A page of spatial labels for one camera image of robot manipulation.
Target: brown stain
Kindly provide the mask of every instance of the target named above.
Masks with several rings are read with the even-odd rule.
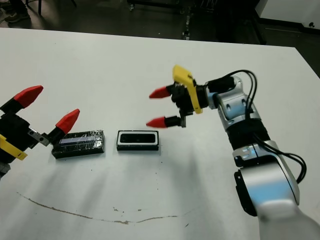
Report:
[[[74,216],[77,216],[77,217],[82,217],[82,218],[85,218],[85,219],[92,219],[92,220],[97,220],[97,221],[102,221],[102,222],[108,222],[108,223],[117,223],[117,224],[124,224],[124,225],[129,225],[129,223],[134,223],[134,224],[139,224],[139,223],[143,223],[143,222],[146,222],[146,221],[150,221],[150,220],[155,220],[155,219],[166,219],[166,218],[177,218],[178,216],[177,215],[172,215],[172,216],[157,216],[157,217],[151,217],[151,218],[147,218],[147,219],[144,219],[144,220],[141,220],[141,221],[120,221],[120,220],[116,220],[116,221],[111,221],[111,220],[105,220],[105,219],[97,219],[97,218],[93,218],[93,217],[90,217],[90,216],[85,216],[85,215],[81,215],[81,214],[77,214],[77,213],[74,213],[74,212],[69,212],[69,211],[65,211],[65,210],[61,210],[61,209],[57,209],[57,208],[54,208],[53,206],[50,207],[50,206],[47,206],[47,205],[44,205],[44,204],[41,204],[39,202],[36,202],[36,201],[33,201],[32,199],[26,197],[26,196],[23,196],[22,194],[20,194],[19,192],[16,192],[17,194],[19,194],[21,197],[23,197],[24,199],[27,199],[28,201],[38,205],[38,206],[41,206],[43,208],[46,208],[46,209],[51,209],[51,210],[54,210],[54,211],[57,211],[57,212],[60,212],[60,213],[64,213],[64,214],[70,214],[70,215],[74,215]]]
[[[141,221],[137,221],[136,223],[143,223],[145,221],[150,221],[150,220],[154,220],[154,219],[166,219],[166,218],[177,218],[178,216],[157,216],[157,217],[151,217],[145,220],[141,220]]]
[[[30,198],[27,198],[26,196],[23,196],[23,195],[20,194],[19,192],[16,192],[16,193],[19,194],[21,197],[29,200],[30,202],[32,202],[32,203],[34,203],[34,204],[37,204],[38,206],[44,207],[44,208],[46,208],[46,209],[52,209],[52,210],[57,211],[57,212],[60,212],[60,213],[71,214],[71,215],[78,216],[78,217],[82,217],[82,218],[86,218],[86,219],[93,219],[93,217],[90,217],[90,216],[84,216],[84,215],[80,215],[80,214],[77,214],[77,213],[60,210],[60,209],[54,208],[53,206],[43,205],[43,204],[41,204],[41,203],[38,203],[38,202],[36,202],[36,201],[33,201],[33,200],[30,199]]]
[[[129,223],[131,223],[130,221],[113,221],[113,222],[118,224],[125,224],[125,225],[129,225]]]

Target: dark floor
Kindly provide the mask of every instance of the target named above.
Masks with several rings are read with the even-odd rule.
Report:
[[[188,1],[192,2],[187,0],[184,5],[190,5]],[[181,39],[185,30],[186,14],[179,14],[172,9],[136,5],[133,11],[129,11],[126,0],[75,0],[75,2],[77,7],[71,0],[42,0],[42,16],[38,15],[38,1],[30,2],[28,12],[31,20],[14,24],[2,21],[6,16],[2,9],[0,27],[165,39]],[[268,45],[296,47],[320,76],[320,35],[274,25],[262,24],[261,28]],[[217,42],[215,32],[215,23],[211,15],[194,15],[191,18],[191,40]],[[235,41],[259,44],[250,22],[244,21],[239,24],[235,31]]]

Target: red fingertip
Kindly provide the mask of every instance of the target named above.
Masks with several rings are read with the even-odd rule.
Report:
[[[164,87],[161,87],[161,88],[158,88],[158,89],[154,90],[153,93],[151,93],[149,95],[149,98],[151,98],[151,99],[162,99],[162,98],[169,97],[170,95],[171,94],[170,94],[170,92],[168,92],[167,87],[164,86]]]
[[[41,85],[31,86],[19,92],[13,99],[19,102],[23,108],[26,108],[36,100],[43,89],[44,87]]]
[[[165,123],[165,117],[158,117],[155,119],[152,119],[151,121],[147,122],[147,126],[148,127],[152,127],[152,128],[158,128],[158,129],[165,129],[167,128],[166,123]]]
[[[61,129],[65,134],[67,134],[77,121],[79,113],[80,110],[78,108],[76,110],[73,110],[72,112],[61,118],[61,120],[55,126]]]

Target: white tabletop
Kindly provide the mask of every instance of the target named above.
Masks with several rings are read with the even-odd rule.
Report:
[[[152,118],[178,113],[169,98],[148,99],[173,82],[175,64],[199,84],[256,73],[255,106],[271,139],[307,162],[300,208],[320,223],[320,80],[295,48],[0,28],[0,103],[43,85],[19,112],[32,128],[50,132],[79,108],[72,132],[102,129],[106,143],[102,155],[61,160],[38,144],[15,160],[0,182],[0,239],[259,239],[258,219],[237,196],[217,111],[160,130],[159,152],[116,150],[118,130],[147,130]]]

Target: black box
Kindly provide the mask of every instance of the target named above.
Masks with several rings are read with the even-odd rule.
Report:
[[[56,159],[61,159],[104,152],[104,131],[94,130],[68,133],[53,146],[51,153]]]
[[[158,131],[118,131],[116,139],[118,151],[158,151]]]

